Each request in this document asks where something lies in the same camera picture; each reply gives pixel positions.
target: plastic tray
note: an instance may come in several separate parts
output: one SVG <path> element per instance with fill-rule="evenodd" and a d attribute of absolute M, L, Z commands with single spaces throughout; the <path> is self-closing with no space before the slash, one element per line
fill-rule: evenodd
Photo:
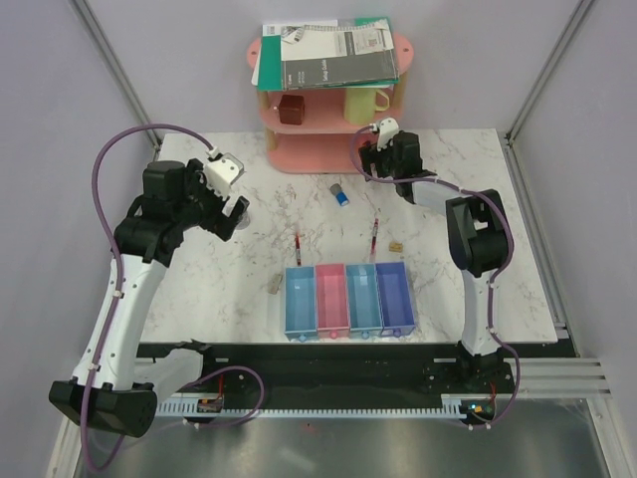
<path fill-rule="evenodd" d="M 321 338 L 347 337 L 347 288 L 344 264 L 315 267 L 317 274 L 317 329 Z"/>
<path fill-rule="evenodd" d="M 386 336 L 408 336 L 416 328 L 404 262 L 376 264 L 380 309 Z"/>
<path fill-rule="evenodd" d="M 382 331 L 376 268 L 373 264 L 345 266 L 349 300 L 349 336 L 368 339 Z"/>
<path fill-rule="evenodd" d="M 317 281 L 314 267 L 286 269 L 286 336 L 307 339 L 317 336 Z"/>

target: mug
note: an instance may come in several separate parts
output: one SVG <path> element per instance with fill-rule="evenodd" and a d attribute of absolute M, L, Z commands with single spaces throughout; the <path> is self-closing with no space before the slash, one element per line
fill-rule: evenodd
<path fill-rule="evenodd" d="M 385 104 L 379 105 L 376 96 L 385 98 Z M 346 88 L 345 89 L 345 120 L 352 124 L 365 125 L 374 121 L 376 112 L 389 110 L 389 95 L 378 88 Z"/>

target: red marker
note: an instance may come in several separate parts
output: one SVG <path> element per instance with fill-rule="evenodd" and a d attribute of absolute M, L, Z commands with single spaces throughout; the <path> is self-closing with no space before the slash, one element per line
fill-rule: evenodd
<path fill-rule="evenodd" d="M 376 236 L 378 236 L 378 218 L 374 219 L 374 227 L 371 230 L 371 252 L 369 253 L 369 262 L 376 259 Z"/>
<path fill-rule="evenodd" d="M 295 249 L 297 252 L 297 266 L 301 267 L 301 241 L 299 240 L 299 231 L 295 232 Z"/>

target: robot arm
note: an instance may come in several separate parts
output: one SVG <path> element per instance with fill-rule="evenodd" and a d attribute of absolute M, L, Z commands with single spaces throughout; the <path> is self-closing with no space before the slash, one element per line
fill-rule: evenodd
<path fill-rule="evenodd" d="M 152 162 L 143 173 L 143 194 L 130 206 L 114 237 L 123 262 L 124 282 L 115 290 L 116 263 L 110 265 L 106 295 L 85 353 L 72 379 L 55 381 L 49 400 L 79 424 L 82 396 L 111 298 L 119 295 L 110 333 L 91 390 L 91 428 L 139 437 L 154 418 L 157 403 L 197 379 L 202 355 L 178 349 L 168 357 L 135 369 L 137 346 L 152 299 L 174 251 L 187 229 L 200 226 L 227 241 L 249 202 L 239 197 L 229 216 L 223 214 L 230 188 L 243 174 L 243 164 L 213 149 L 205 164 L 191 159 Z"/>
<path fill-rule="evenodd" d="M 485 363 L 502 363 L 500 345 L 490 332 L 488 292 L 493 291 L 493 327 L 498 326 L 499 285 L 490 279 L 508 255 L 507 238 L 491 208 L 481 199 L 449 188 L 436 181 L 435 173 L 422 168 L 418 136 L 401 131 L 395 119 L 384 119 L 372 132 L 378 134 L 377 143 L 368 142 L 358 151 L 367 174 L 375 170 L 378 177 L 404 179 L 396 184 L 396 191 L 412 204 L 425 206 L 447 217 L 449 250 L 461 270 L 465 289 L 465 326 L 459 344 L 464 369 L 484 370 Z M 428 181 L 410 181 L 431 176 Z M 482 191 L 504 214 L 497 191 Z"/>

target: marble surface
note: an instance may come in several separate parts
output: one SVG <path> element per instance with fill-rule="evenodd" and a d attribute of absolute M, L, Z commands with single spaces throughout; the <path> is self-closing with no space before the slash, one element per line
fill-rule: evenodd
<path fill-rule="evenodd" d="M 497 134 L 492 129 L 417 130 L 424 166 L 471 189 L 500 191 L 516 240 L 501 276 L 500 332 L 509 342 L 554 342 L 556 335 L 529 238 Z M 379 219 L 377 262 L 404 260 L 416 305 L 417 329 L 383 342 L 448 343 L 460 339 L 464 292 L 449 255 L 446 222 L 433 211 L 406 203 L 386 184 L 358 175 L 292 175 L 276 171 L 260 133 L 206 134 L 246 166 L 234 197 L 250 202 L 250 224 L 224 243 L 199 228 L 187 231 L 154 298 L 144 342 L 191 339 L 211 343 L 286 343 L 281 293 L 268 282 L 296 265 L 298 228 L 304 265 L 366 262 L 374 216 Z M 159 159 L 203 158 L 204 146 L 168 134 Z M 329 187 L 339 182 L 350 204 L 339 207 Z M 402 254 L 391 253 L 391 240 Z M 348 339 L 326 342 L 347 342 Z"/>

